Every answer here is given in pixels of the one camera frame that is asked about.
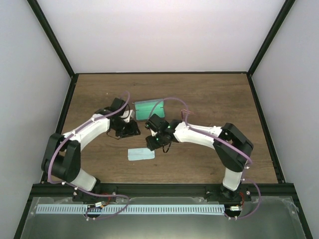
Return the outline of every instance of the light blue cloth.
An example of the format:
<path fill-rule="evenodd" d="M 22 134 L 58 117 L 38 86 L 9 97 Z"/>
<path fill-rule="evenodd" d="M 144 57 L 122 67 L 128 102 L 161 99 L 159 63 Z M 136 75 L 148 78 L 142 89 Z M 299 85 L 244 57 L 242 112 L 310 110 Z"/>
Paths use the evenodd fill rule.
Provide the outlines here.
<path fill-rule="evenodd" d="M 148 148 L 129 148 L 128 159 L 129 161 L 152 159 L 155 158 L 155 151 L 150 151 Z"/>

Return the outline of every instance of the white wall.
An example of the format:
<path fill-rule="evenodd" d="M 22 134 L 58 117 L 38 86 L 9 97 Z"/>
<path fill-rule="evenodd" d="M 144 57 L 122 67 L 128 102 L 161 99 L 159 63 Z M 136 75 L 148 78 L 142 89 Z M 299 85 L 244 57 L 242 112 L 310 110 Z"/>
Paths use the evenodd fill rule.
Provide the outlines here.
<path fill-rule="evenodd" d="M 284 0 L 38 0 L 75 72 L 247 71 Z"/>
<path fill-rule="evenodd" d="M 288 182 L 319 238 L 319 1 L 296 1 L 253 76 Z"/>
<path fill-rule="evenodd" d="M 0 16 L 0 238 L 11 239 L 70 78 L 27 1 L 0 1 Z"/>

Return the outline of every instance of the brown wood surface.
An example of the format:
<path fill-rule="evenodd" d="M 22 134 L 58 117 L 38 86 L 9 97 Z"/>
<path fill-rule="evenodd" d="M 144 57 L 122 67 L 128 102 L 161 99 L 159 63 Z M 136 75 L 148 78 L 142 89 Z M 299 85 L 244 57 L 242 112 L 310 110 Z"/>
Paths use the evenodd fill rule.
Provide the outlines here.
<path fill-rule="evenodd" d="M 130 102 L 179 97 L 194 115 L 188 122 L 204 126 L 235 124 L 254 144 L 253 166 L 247 177 L 258 183 L 276 183 L 265 137 L 244 74 L 88 74 L 76 84 L 63 132 L 70 131 L 97 110 L 112 103 L 125 90 Z M 180 119 L 180 102 L 164 103 L 167 121 Z M 129 161 L 129 148 L 146 147 L 150 135 L 139 122 L 141 135 L 115 140 L 102 134 L 82 151 L 82 168 L 102 182 L 221 183 L 224 166 L 216 152 L 191 143 L 173 143 L 155 159 Z"/>

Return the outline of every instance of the white vent strip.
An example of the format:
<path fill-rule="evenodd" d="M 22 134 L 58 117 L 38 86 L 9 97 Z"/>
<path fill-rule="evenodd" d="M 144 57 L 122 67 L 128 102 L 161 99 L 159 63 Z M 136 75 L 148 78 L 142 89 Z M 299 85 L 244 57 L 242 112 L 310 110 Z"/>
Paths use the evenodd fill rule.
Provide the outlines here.
<path fill-rule="evenodd" d="M 124 205 L 108 205 L 103 209 L 92 209 L 88 214 L 113 214 Z M 87 205 L 40 204 L 37 214 L 84 214 Z M 121 214 L 198 214 L 198 215 L 223 215 L 224 205 L 129 205 Z"/>

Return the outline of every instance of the purple cable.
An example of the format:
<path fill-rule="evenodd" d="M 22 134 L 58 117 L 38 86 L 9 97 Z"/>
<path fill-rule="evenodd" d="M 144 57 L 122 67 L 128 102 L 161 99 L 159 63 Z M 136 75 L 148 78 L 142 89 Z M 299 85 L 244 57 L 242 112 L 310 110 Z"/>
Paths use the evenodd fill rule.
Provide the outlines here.
<path fill-rule="evenodd" d="M 176 98 L 176 97 L 167 97 L 167 98 L 164 98 L 164 99 L 158 101 L 158 102 L 154 105 L 153 109 L 151 110 L 151 113 L 150 113 L 149 118 L 152 116 L 152 113 L 153 113 L 154 109 L 156 108 L 156 106 L 157 106 L 159 103 L 161 103 L 162 101 L 166 101 L 166 100 L 176 100 L 176 101 L 179 101 L 179 102 L 183 103 L 183 105 L 185 106 L 185 108 L 186 108 L 186 110 L 187 110 L 186 117 L 184 118 L 184 121 L 185 121 L 186 126 L 187 126 L 190 130 L 192 130 L 192 131 L 194 131 L 194 132 L 196 132 L 196 133 L 200 133 L 200 134 L 203 134 L 203 135 L 205 135 L 205 136 L 211 137 L 211 138 L 213 138 L 214 140 L 216 140 L 216 141 L 218 141 L 218 142 L 221 142 L 222 144 L 225 144 L 227 147 L 231 148 L 232 150 L 234 150 L 235 152 L 237 152 L 237 153 L 239 153 L 241 156 L 243 156 L 243 157 L 248 161 L 248 165 L 253 164 L 253 161 L 251 160 L 251 158 L 250 158 L 247 154 L 245 154 L 244 152 L 242 152 L 242 151 L 240 151 L 239 149 L 235 148 L 234 146 L 232 146 L 232 145 L 229 144 L 228 142 L 226 142 L 226 141 L 224 141 L 224 140 L 222 140 L 222 139 L 220 139 L 220 138 L 218 138 L 218 137 L 216 137 L 216 136 L 214 136 L 214 135 L 212 135 L 212 134 L 209 134 L 209 133 L 207 133 L 207 132 L 204 132 L 204 131 L 201 131 L 201 130 L 198 130 L 198 129 L 195 129 L 195 128 L 192 128 L 191 126 L 189 126 L 189 125 L 188 125 L 188 122 L 187 122 L 188 115 L 189 115 L 188 105 L 187 105 L 183 100 L 181 100 L 181 99 L 179 99 L 179 98 Z"/>
<path fill-rule="evenodd" d="M 260 203 L 261 203 L 261 193 L 260 193 L 259 187 L 257 186 L 257 184 L 256 184 L 254 181 L 252 181 L 252 180 L 250 180 L 250 179 L 246 179 L 246 181 L 251 182 L 251 183 L 254 184 L 254 186 L 256 187 L 257 192 L 258 192 L 258 204 L 257 204 L 257 206 L 255 207 L 255 209 L 254 209 L 251 213 L 249 213 L 249 214 L 247 214 L 247 215 L 244 215 L 244 216 L 242 216 L 242 217 L 238 217 L 237 219 L 236 219 L 236 218 L 232 218 L 232 217 L 228 216 L 226 213 L 224 213 L 224 215 L 225 215 L 226 217 L 230 218 L 230 219 L 238 220 L 238 219 L 245 219 L 245 218 L 247 218 L 247 217 L 250 217 L 251 215 L 253 215 L 253 214 L 258 210 L 258 208 L 259 208 L 259 206 L 260 206 Z"/>
<path fill-rule="evenodd" d="M 130 92 L 128 92 L 128 91 L 125 91 L 125 92 L 127 93 L 128 98 L 127 98 L 125 104 L 124 104 L 121 108 L 119 108 L 117 111 L 114 111 L 114 112 L 112 112 L 112 113 L 110 113 L 110 114 L 108 114 L 108 115 L 96 117 L 96 118 L 94 118 L 94 121 L 100 120 L 100 119 L 103 119 L 103 118 L 107 118 L 107 117 L 112 116 L 112 115 L 115 115 L 115 114 L 117 114 L 118 112 L 120 112 L 121 110 L 123 110 L 123 109 L 126 107 L 126 105 L 129 103 L 129 101 L 130 101 Z M 50 161 L 50 164 L 49 164 L 49 168 L 48 168 L 48 182 L 49 182 L 49 183 L 57 184 L 57 183 L 61 183 L 61 182 L 62 182 L 62 181 L 52 181 L 51 173 L 52 173 L 52 166 L 53 166 L 54 160 L 55 160 L 56 156 L 58 155 L 59 151 L 61 150 L 61 148 L 63 147 L 63 145 L 65 145 L 65 143 L 66 143 L 70 138 L 72 138 L 75 134 L 77 134 L 77 133 L 80 132 L 82 129 L 84 129 L 85 127 L 89 126 L 89 125 L 92 124 L 92 123 L 93 123 L 93 121 L 90 119 L 90 120 L 86 121 L 84 124 L 80 125 L 78 128 L 76 128 L 76 129 L 74 130 L 74 133 L 72 133 L 72 134 L 70 134 L 68 137 L 66 137 L 66 138 L 60 143 L 60 145 L 56 148 L 56 150 L 55 150 L 55 152 L 54 152 L 54 154 L 53 154 L 53 156 L 52 156 L 52 158 L 51 158 L 51 161 Z M 70 185 L 70 186 L 72 186 L 72 187 L 76 187 L 75 185 L 73 185 L 73 184 L 71 184 L 71 183 L 67 183 L 67 184 Z M 125 208 L 127 208 L 128 205 L 129 205 L 129 203 L 130 203 L 130 198 L 129 198 L 128 196 L 126 196 L 126 195 L 121 195 L 121 194 L 119 194 L 119 195 L 95 194 L 95 193 L 91 193 L 91 192 L 89 192 L 89 191 L 86 191 L 86 190 L 84 190 L 84 189 L 82 189 L 82 188 L 78 188 L 78 190 L 80 190 L 80 191 L 82 191 L 82 192 L 84 192 L 84 193 L 87 193 L 87 194 L 89 194 L 89 195 L 96 196 L 96 197 L 124 197 L 124 198 L 127 198 L 127 199 L 128 199 L 128 203 L 127 203 L 121 210 L 119 210 L 118 212 L 116 212 L 116 213 L 114 213 L 114 214 L 112 214 L 112 215 L 109 215 L 109 216 L 107 216 L 107 217 L 105 217 L 105 218 L 111 218 L 111 217 L 113 217 L 113 216 L 116 216 L 117 214 L 119 214 L 120 212 L 122 212 L 123 210 L 125 210 Z"/>

